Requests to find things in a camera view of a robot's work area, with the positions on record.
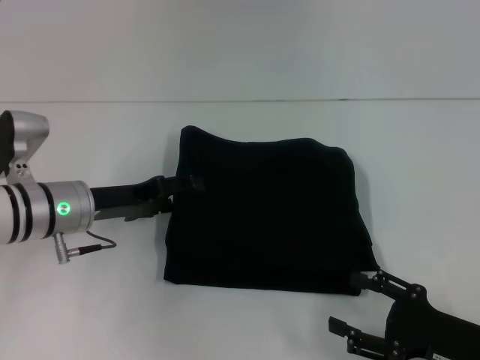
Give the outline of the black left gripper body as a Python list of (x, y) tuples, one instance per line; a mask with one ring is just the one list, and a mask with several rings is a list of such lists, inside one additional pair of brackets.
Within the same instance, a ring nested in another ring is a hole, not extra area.
[(159, 180), (162, 175), (138, 184), (111, 187), (92, 187), (94, 219), (96, 221), (123, 218), (125, 222), (150, 218), (149, 200), (162, 194)]

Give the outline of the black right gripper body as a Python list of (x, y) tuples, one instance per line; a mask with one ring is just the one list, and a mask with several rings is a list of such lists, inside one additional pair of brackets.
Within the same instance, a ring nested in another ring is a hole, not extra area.
[(478, 359), (479, 325), (443, 313), (418, 284), (397, 297), (385, 327), (387, 359)]

